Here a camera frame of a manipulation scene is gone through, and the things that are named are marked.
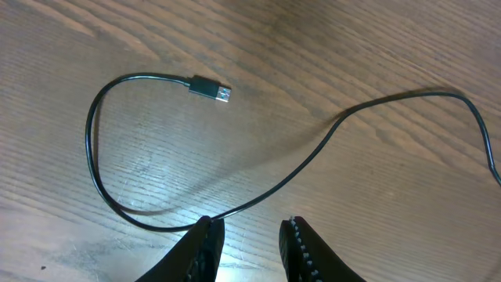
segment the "curved cable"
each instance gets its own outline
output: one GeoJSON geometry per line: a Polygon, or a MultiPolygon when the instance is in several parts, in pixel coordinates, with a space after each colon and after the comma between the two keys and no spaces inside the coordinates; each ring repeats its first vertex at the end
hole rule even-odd
{"type": "MultiPolygon", "coordinates": [[[[87,153],[87,162],[88,162],[88,169],[91,173],[92,181],[94,182],[94,185],[96,186],[96,189],[98,190],[99,194],[103,198],[103,200],[110,206],[111,209],[114,210],[120,217],[123,219],[127,220],[128,222],[132,223],[133,225],[143,228],[145,230],[150,230],[150,231],[156,231],[156,232],[178,232],[178,231],[185,231],[189,230],[193,224],[189,224],[186,226],[177,226],[177,227],[159,227],[159,226],[151,226],[145,223],[142,223],[136,219],[133,219],[130,215],[126,214],[122,209],[121,205],[116,202],[106,191],[104,188],[103,182],[101,181],[101,177],[99,175],[99,171],[96,168],[96,164],[94,162],[94,159],[92,157],[92,121],[94,119],[96,110],[98,108],[99,103],[103,99],[103,97],[107,94],[107,92],[112,89],[115,85],[122,83],[124,81],[130,81],[130,80],[135,80],[135,79],[155,79],[155,80],[162,80],[162,81],[170,81],[170,82],[176,82],[183,84],[184,86],[189,86],[189,79],[188,78],[183,78],[179,76],[174,76],[174,75],[168,75],[168,74],[154,74],[154,73],[137,73],[137,74],[126,74],[124,76],[121,76],[119,78],[116,78],[112,80],[110,83],[105,85],[101,91],[97,94],[95,97],[94,101],[92,102],[92,105],[88,111],[88,116],[87,116],[87,123],[85,126],[85,148],[86,148],[86,153],[87,153]]],[[[411,98],[417,98],[417,97],[430,97],[430,96],[443,96],[443,97],[451,97],[451,98],[456,98],[459,99],[468,106],[470,109],[471,113],[474,115],[478,127],[480,129],[480,133],[482,135],[482,139],[484,140],[484,147],[485,147],[485,154],[487,157],[487,163],[488,163],[488,168],[492,173],[492,176],[496,180],[496,182],[501,186],[501,178],[499,177],[499,173],[496,170],[496,165],[494,162],[494,157],[492,156],[492,148],[491,148],[491,143],[488,137],[488,132],[487,128],[485,127],[484,120],[482,119],[480,113],[478,112],[477,108],[475,105],[463,94],[461,93],[454,93],[454,92],[449,92],[449,91],[441,91],[441,90],[430,90],[430,91],[425,91],[425,92],[407,92],[403,94],[397,94],[393,96],[387,96],[379,99],[374,99],[368,102],[360,103],[359,105],[353,106],[342,113],[338,115],[338,118],[336,122],[333,124],[333,126],[330,128],[326,136],[320,141],[319,145],[309,154],[308,157],[296,168],[294,169],[286,178],[284,178],[282,181],[280,181],[278,184],[276,184],[273,188],[270,190],[264,192],[263,194],[257,196],[256,198],[248,201],[245,204],[242,204],[238,207],[232,208],[229,211],[225,211],[221,213],[220,215],[216,215],[212,217],[212,219],[223,219],[226,217],[229,217],[231,215],[236,214],[237,212],[244,211],[260,202],[265,200],[266,198],[270,197],[272,194],[274,194],[276,191],[280,190],[282,187],[284,187],[292,178],[294,178],[303,168],[306,167],[310,163],[310,161],[313,160],[313,158],[316,157],[316,155],[322,150],[322,148],[329,142],[330,138],[334,134],[334,132],[337,130],[337,128],[341,125],[341,123],[351,116],[352,114],[358,112],[359,110],[366,109],[368,107],[373,107],[377,105],[381,105],[382,103],[388,103],[388,102],[393,102],[393,101],[399,101],[402,99],[411,99],[411,98]]]]}

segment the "usb cable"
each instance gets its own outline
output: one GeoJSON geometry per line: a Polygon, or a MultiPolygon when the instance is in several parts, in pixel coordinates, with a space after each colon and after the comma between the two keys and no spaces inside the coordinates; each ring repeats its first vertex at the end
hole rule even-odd
{"type": "MultiPolygon", "coordinates": [[[[92,101],[91,107],[88,111],[87,122],[85,125],[85,149],[86,149],[86,154],[87,154],[88,169],[91,173],[92,181],[94,182],[94,185],[96,186],[96,189],[98,190],[98,192],[101,195],[101,197],[103,198],[103,200],[120,217],[127,220],[131,224],[133,224],[137,227],[143,228],[145,230],[157,231],[157,232],[178,232],[178,231],[189,230],[193,226],[193,224],[190,224],[187,226],[177,226],[177,227],[151,226],[151,225],[139,222],[139,221],[133,219],[130,215],[126,214],[124,212],[124,207],[122,205],[120,205],[118,202],[116,202],[108,194],[108,192],[104,188],[103,182],[101,181],[101,177],[99,175],[99,170],[97,169],[96,164],[94,162],[94,158],[92,156],[92,120],[94,119],[96,109],[97,109],[99,103],[101,103],[101,100],[103,99],[103,97],[115,85],[122,83],[124,81],[130,81],[130,80],[135,80],[135,79],[154,79],[154,80],[179,83],[179,84],[182,84],[182,85],[188,87],[190,92],[193,92],[193,93],[196,93],[196,94],[199,94],[202,96],[210,97],[212,99],[217,99],[217,100],[220,100],[223,102],[229,101],[231,89],[229,87],[225,87],[224,85],[222,85],[221,83],[219,83],[217,81],[214,81],[214,80],[211,80],[208,78],[203,78],[203,77],[198,76],[198,75],[196,75],[192,78],[184,78],[184,77],[179,77],[179,76],[170,75],[170,74],[155,74],[155,73],[126,74],[126,75],[120,76],[119,78],[115,78],[110,83],[105,85],[101,89],[101,91],[99,91],[99,93],[95,97],[94,101],[92,101]]],[[[441,97],[449,97],[449,98],[459,99],[459,100],[463,101],[468,106],[471,113],[474,115],[475,120],[477,121],[482,139],[484,141],[485,155],[487,157],[488,168],[491,171],[492,176],[494,177],[495,181],[501,186],[501,178],[499,177],[499,173],[496,170],[494,157],[492,156],[491,142],[490,142],[489,137],[488,137],[487,128],[485,127],[484,120],[482,119],[482,117],[481,117],[480,113],[478,112],[477,108],[475,107],[475,105],[463,93],[461,93],[457,90],[427,89],[427,90],[423,90],[423,91],[405,92],[405,93],[401,93],[401,94],[386,96],[386,97],[379,98],[379,99],[374,99],[374,100],[371,100],[368,102],[360,103],[359,105],[355,105],[355,106],[350,107],[347,110],[344,110],[343,112],[339,113],[337,115],[336,122],[334,122],[333,126],[330,128],[330,130],[328,131],[326,136],[322,139],[322,141],[320,141],[319,145],[288,176],[286,176],[282,181],[280,181],[274,187],[272,187],[268,191],[264,192],[263,194],[257,196],[256,198],[254,198],[254,199],[248,201],[247,203],[244,203],[238,207],[232,208],[229,211],[225,211],[225,212],[221,213],[220,215],[216,215],[212,219],[213,220],[223,219],[225,217],[229,217],[231,215],[234,215],[237,212],[244,211],[244,210],[246,210],[246,209],[248,209],[256,204],[261,203],[263,200],[270,197],[276,191],[280,190],[290,180],[292,180],[292,178],[294,178],[303,168],[305,168],[306,165],[308,165],[310,163],[310,161],[312,161],[313,158],[315,158],[318,153],[320,153],[322,148],[327,144],[327,142],[329,142],[330,137],[332,137],[332,135],[337,130],[339,125],[346,118],[348,118],[352,114],[358,112],[359,110],[363,110],[363,109],[366,109],[368,107],[374,107],[377,105],[381,105],[382,103],[394,102],[394,101],[399,101],[399,100],[403,100],[403,99],[411,99],[411,98],[418,98],[418,97],[432,97],[432,96],[441,96],[441,97]]]]}

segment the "wooden table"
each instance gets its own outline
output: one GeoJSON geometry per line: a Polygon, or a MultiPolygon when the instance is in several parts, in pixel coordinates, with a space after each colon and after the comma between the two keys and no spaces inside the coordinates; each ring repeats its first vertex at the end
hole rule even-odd
{"type": "MultiPolygon", "coordinates": [[[[0,0],[0,280],[133,281],[183,233],[115,215],[85,159],[88,107],[121,74],[200,74],[229,103],[134,81],[99,119],[103,181],[150,224],[266,191],[357,103],[452,86],[501,157],[498,0],[0,0]]],[[[364,110],[260,205],[228,218],[218,281],[281,281],[302,215],[369,281],[501,281],[501,189],[458,101],[364,110]]]]}

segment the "brown wooden surface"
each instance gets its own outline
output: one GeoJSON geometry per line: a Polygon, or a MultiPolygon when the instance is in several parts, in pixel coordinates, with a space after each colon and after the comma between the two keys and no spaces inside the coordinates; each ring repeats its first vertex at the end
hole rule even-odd
{"type": "MultiPolygon", "coordinates": [[[[230,103],[134,81],[106,98],[103,181],[177,226],[267,190],[332,117],[428,86],[463,90],[501,157],[498,0],[0,0],[0,280],[133,281],[182,233],[101,200],[84,124],[102,86],[158,71],[219,79],[230,103]]],[[[461,103],[350,117],[264,203],[226,220],[218,281],[279,281],[279,223],[302,215],[373,281],[501,281],[501,189],[461,103]]]]}

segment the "cable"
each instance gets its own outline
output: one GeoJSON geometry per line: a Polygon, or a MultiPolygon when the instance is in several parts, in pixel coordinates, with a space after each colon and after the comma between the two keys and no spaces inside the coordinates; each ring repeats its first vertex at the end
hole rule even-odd
{"type": "MultiPolygon", "coordinates": [[[[95,99],[92,101],[92,105],[88,111],[88,116],[87,116],[87,123],[85,126],[85,148],[86,148],[86,153],[87,153],[87,162],[88,162],[88,169],[91,173],[92,181],[94,182],[94,185],[96,186],[96,189],[98,190],[99,194],[103,198],[103,200],[110,206],[111,209],[114,210],[120,217],[123,219],[127,220],[128,222],[134,224],[137,227],[143,228],[145,230],[150,230],[150,231],[157,231],[157,232],[178,232],[178,231],[184,231],[190,229],[193,224],[189,224],[186,226],[178,226],[178,227],[159,227],[159,226],[151,226],[147,225],[145,223],[139,222],[135,219],[133,219],[130,215],[127,215],[122,209],[121,205],[116,202],[106,191],[106,189],[103,186],[103,182],[101,181],[101,177],[99,175],[99,171],[96,168],[96,164],[93,160],[92,157],[92,121],[94,119],[96,109],[98,108],[99,103],[103,99],[103,97],[108,93],[110,89],[112,89],[115,85],[120,84],[124,81],[130,81],[130,80],[135,80],[135,79],[154,79],[154,80],[162,80],[162,81],[170,81],[170,82],[175,82],[182,84],[186,87],[195,88],[195,89],[207,89],[207,85],[209,86],[214,86],[215,89],[222,88],[222,86],[216,82],[216,81],[211,81],[207,80],[206,78],[201,78],[201,77],[193,77],[193,78],[183,78],[175,75],[168,75],[168,74],[155,74],[155,73],[137,73],[137,74],[126,74],[123,76],[120,76],[119,78],[116,78],[112,80],[110,83],[105,85],[101,91],[97,94],[95,99]],[[200,83],[199,80],[203,79],[203,87],[199,87],[200,83]]],[[[223,88],[224,91],[228,92],[228,96],[224,99],[224,101],[228,101],[229,98],[229,89],[223,88]]],[[[198,92],[198,91],[193,91],[196,93],[199,93],[204,96],[210,96],[212,98],[217,99],[217,93],[212,92],[198,92]]],[[[480,113],[478,112],[477,108],[475,105],[462,93],[458,92],[449,92],[449,91],[441,91],[441,90],[430,90],[430,91],[425,91],[425,92],[407,92],[403,94],[397,94],[393,96],[387,96],[379,99],[374,99],[368,102],[360,103],[359,105],[356,105],[354,107],[351,107],[342,113],[338,115],[338,118],[336,122],[333,124],[332,128],[328,131],[326,136],[322,139],[322,141],[319,143],[319,145],[312,151],[312,153],[306,157],[306,159],[296,168],[294,169],[286,178],[284,178],[282,181],[280,181],[278,184],[276,184],[273,188],[270,190],[264,192],[263,194],[257,196],[256,198],[248,201],[245,204],[242,204],[236,208],[232,208],[229,211],[223,212],[220,215],[214,216],[212,219],[223,219],[226,217],[229,217],[231,215],[236,214],[237,212],[244,211],[255,204],[258,204],[262,202],[264,199],[270,197],[272,194],[274,194],[276,191],[280,190],[280,188],[284,187],[292,178],[294,178],[303,168],[306,167],[310,163],[310,161],[313,160],[313,158],[316,157],[316,155],[322,150],[322,148],[329,142],[330,137],[334,134],[336,129],[339,127],[339,125],[349,116],[352,114],[358,112],[359,110],[366,109],[368,107],[373,107],[376,105],[381,105],[382,103],[388,103],[388,102],[393,102],[393,101],[399,101],[402,99],[411,99],[411,98],[417,98],[417,97],[431,97],[431,96],[443,96],[443,97],[451,97],[455,99],[459,99],[468,106],[470,109],[471,113],[474,115],[475,119],[477,120],[478,127],[480,128],[480,133],[482,135],[482,138],[484,140],[484,147],[485,147],[485,154],[487,156],[487,162],[488,162],[488,168],[492,173],[492,176],[494,176],[494,179],[496,182],[501,186],[501,178],[499,177],[499,173],[496,170],[496,166],[494,163],[494,157],[492,156],[492,148],[491,148],[491,143],[488,137],[488,132],[487,128],[485,127],[484,120],[482,119],[480,113]]]]}

